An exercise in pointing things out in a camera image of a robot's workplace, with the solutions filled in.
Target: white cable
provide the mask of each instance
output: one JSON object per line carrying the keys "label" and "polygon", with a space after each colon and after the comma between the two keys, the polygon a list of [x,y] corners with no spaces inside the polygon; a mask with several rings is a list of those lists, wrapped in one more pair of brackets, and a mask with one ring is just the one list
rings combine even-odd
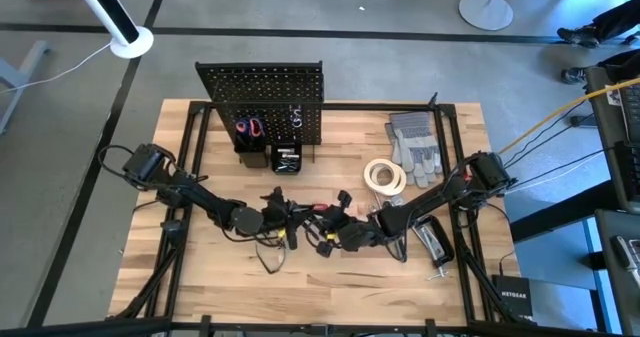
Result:
{"label": "white cable", "polygon": [[93,56],[95,56],[95,55],[97,55],[98,53],[100,53],[100,52],[104,51],[104,49],[105,49],[105,48],[107,48],[107,47],[109,47],[109,45],[111,45],[111,43],[108,43],[106,46],[104,46],[104,47],[100,48],[99,50],[97,50],[97,51],[93,52],[91,55],[89,55],[89,57],[87,57],[87,58],[83,59],[83,60],[82,60],[82,62],[80,62],[80,63],[78,63],[77,65],[75,65],[75,67],[73,67],[73,68],[71,68],[71,69],[68,69],[68,70],[66,70],[66,71],[62,72],[62,73],[60,73],[59,75],[57,75],[57,76],[55,76],[55,77],[48,78],[48,79],[46,79],[46,80],[42,80],[42,81],[37,81],[37,82],[27,83],[27,84],[22,85],[22,86],[20,86],[20,87],[9,88],[9,89],[6,89],[6,90],[4,90],[4,91],[0,92],[0,94],[5,94],[5,93],[7,93],[7,92],[16,91],[16,90],[19,90],[19,89],[23,89],[23,88],[27,88],[27,87],[35,86],[35,85],[37,85],[37,84],[41,84],[41,83],[46,83],[46,82],[51,82],[51,81],[53,81],[53,80],[57,80],[58,78],[60,78],[60,77],[62,77],[62,76],[64,76],[64,75],[66,75],[67,73],[71,73],[71,72],[73,72],[73,71],[77,70],[78,68],[80,68],[80,66],[82,66],[83,64],[85,64],[85,63],[86,63],[88,60],[90,60]]}
{"label": "white cable", "polygon": [[596,157],[598,157],[598,156],[600,156],[600,153],[598,153],[598,154],[596,154],[596,155],[593,155],[593,156],[591,156],[591,157],[587,158],[586,160],[584,160],[584,161],[582,161],[582,162],[578,163],[576,166],[574,166],[574,167],[573,167],[573,168],[571,168],[570,170],[568,170],[568,171],[566,171],[566,172],[563,172],[563,173],[561,173],[561,174],[559,174],[559,175],[557,175],[557,176],[551,177],[551,178],[549,178],[549,179],[546,179],[546,180],[543,180],[543,181],[540,181],[540,182],[536,182],[536,183],[534,183],[534,184],[532,184],[532,185],[528,185],[528,186],[524,186],[524,187],[522,187],[522,188],[515,189],[515,190],[513,190],[513,191],[508,191],[508,192],[507,192],[507,193],[505,193],[505,194],[512,194],[512,193],[515,193],[515,192],[518,192],[518,191],[522,191],[522,190],[525,190],[525,189],[528,189],[528,188],[531,188],[531,187],[535,187],[535,186],[541,185],[541,184],[543,184],[543,183],[547,183],[547,182],[553,181],[553,180],[554,180],[554,179],[556,179],[556,178],[560,178],[560,177],[562,177],[562,176],[566,176],[566,175],[568,175],[569,173],[571,173],[571,172],[575,171],[578,167],[582,166],[583,164],[585,164],[585,163],[587,163],[587,162],[591,161],[592,159],[594,159],[594,158],[596,158]]}

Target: tool holder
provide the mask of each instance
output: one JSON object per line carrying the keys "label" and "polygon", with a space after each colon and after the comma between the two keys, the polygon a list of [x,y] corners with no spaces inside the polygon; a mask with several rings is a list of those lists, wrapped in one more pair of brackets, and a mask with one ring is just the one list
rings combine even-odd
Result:
{"label": "tool holder", "polygon": [[321,143],[322,62],[196,63],[196,70],[232,141],[239,119],[258,117],[269,145]]}

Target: wooden table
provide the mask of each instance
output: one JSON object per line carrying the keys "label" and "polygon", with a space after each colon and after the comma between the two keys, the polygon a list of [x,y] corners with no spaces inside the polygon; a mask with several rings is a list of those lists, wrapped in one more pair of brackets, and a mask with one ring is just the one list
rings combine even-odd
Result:
{"label": "wooden table", "polygon": [[[164,101],[153,139],[176,155],[189,102]],[[488,151],[480,104],[459,103],[456,109],[465,155]],[[353,197],[347,212],[364,218],[375,199],[363,182],[362,171],[374,158],[390,158],[384,130],[388,121],[387,112],[323,111],[323,143],[315,148],[315,163],[311,149],[305,149],[298,176],[276,176],[270,169],[247,169],[239,164],[227,132],[213,114],[201,168],[201,175],[209,179],[203,185],[220,197],[246,201],[257,209],[265,205],[259,196],[269,194],[275,186],[282,187],[285,198],[299,203],[336,203],[338,192],[344,189]],[[446,118],[444,124],[453,166]],[[192,141],[196,136],[194,129]],[[411,186],[403,197],[408,201],[424,191]],[[153,198],[152,192],[141,193],[138,203]],[[491,202],[503,206],[502,200]],[[163,205],[154,204],[134,214],[110,314],[122,310],[151,275],[165,211]],[[439,208],[434,215],[452,240],[448,207]],[[477,223],[487,272],[496,274],[500,258],[513,251],[509,223],[493,208],[482,209]],[[426,281],[437,271],[415,235],[408,236],[409,260],[402,264],[384,247],[362,248],[357,253],[334,251],[325,259],[300,234],[299,248],[288,253],[281,272],[268,275],[256,258],[253,243],[227,241],[206,213],[194,208],[174,321],[199,322],[201,315],[209,314],[221,323],[416,326],[433,318],[438,326],[466,325],[457,264],[446,265],[446,278]],[[503,265],[506,274],[518,275],[514,255],[505,258]],[[479,287],[473,274],[469,275],[476,318],[481,319]],[[166,300],[166,289],[165,283],[160,303]]]}

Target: gray glove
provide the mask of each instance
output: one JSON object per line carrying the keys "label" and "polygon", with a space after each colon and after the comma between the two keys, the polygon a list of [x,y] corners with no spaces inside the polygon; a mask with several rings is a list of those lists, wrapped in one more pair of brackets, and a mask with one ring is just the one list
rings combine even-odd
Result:
{"label": "gray glove", "polygon": [[426,188],[429,182],[435,182],[436,163],[440,164],[438,143],[429,131],[429,114],[409,112],[390,117],[398,140],[402,169],[413,172],[418,187]]}
{"label": "gray glove", "polygon": [[[398,145],[398,138],[396,134],[393,132],[393,127],[391,123],[385,123],[384,129],[387,131],[387,137],[389,137],[389,142],[391,143],[391,148],[393,148],[393,152],[391,152],[391,162],[400,166],[402,164],[402,156],[400,156],[400,146]],[[413,186],[416,184],[416,179],[413,177],[413,172],[407,173],[407,185]]]}

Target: concrete floor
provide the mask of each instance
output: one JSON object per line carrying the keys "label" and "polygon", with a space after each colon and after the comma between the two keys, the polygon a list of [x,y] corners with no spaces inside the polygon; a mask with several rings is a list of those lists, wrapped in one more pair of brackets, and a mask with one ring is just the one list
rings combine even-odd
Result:
{"label": "concrete floor", "polygon": [[[121,1],[139,23],[152,2]],[[164,0],[155,25],[488,33],[461,20],[457,1]],[[558,27],[587,23],[624,0],[507,1],[514,7],[514,22],[495,33],[552,36]],[[99,24],[82,0],[0,0],[0,10],[11,12],[0,14],[0,27],[3,22]],[[18,64],[38,39],[52,46],[38,79],[68,69],[109,41],[102,34],[0,30],[0,56]],[[481,102],[497,150],[583,93],[558,82],[561,68],[593,64],[621,51],[616,46],[590,51],[567,45],[156,36],[137,70],[112,142],[134,147],[149,141],[164,98],[206,98],[193,67],[196,61],[322,60],[327,99],[421,101],[438,91],[442,102]],[[73,74],[30,88],[8,133],[0,136],[5,225],[0,229],[0,265],[8,266],[0,275],[0,329],[25,323],[126,68],[126,61],[107,51]],[[588,113],[589,107],[581,111]],[[596,130],[570,130],[510,172],[526,179],[599,148]],[[110,163],[122,162],[112,158]],[[607,177],[604,160],[597,158],[570,176],[508,196],[507,212],[518,219]],[[47,324],[104,318],[135,200],[135,190],[101,174]],[[587,252],[581,224],[517,247],[524,276],[594,288],[593,273],[578,263]]]}

